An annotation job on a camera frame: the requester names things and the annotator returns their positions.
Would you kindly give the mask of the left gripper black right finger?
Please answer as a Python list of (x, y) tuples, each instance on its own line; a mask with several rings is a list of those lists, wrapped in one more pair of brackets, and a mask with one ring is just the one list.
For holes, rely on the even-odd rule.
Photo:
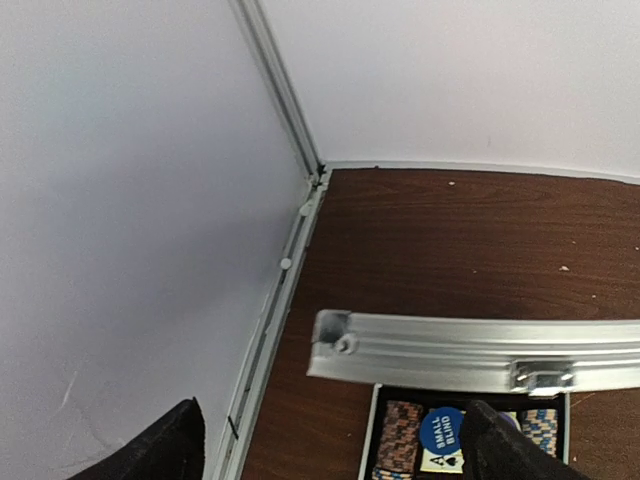
[(467, 404), (459, 438), (465, 479), (588, 479), (545, 453), (484, 401)]

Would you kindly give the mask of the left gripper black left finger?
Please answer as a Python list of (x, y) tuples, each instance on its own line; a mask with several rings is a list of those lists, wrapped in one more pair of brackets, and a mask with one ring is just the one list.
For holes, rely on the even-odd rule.
[(185, 399), (129, 443), (75, 480), (201, 480), (205, 421), (198, 401)]

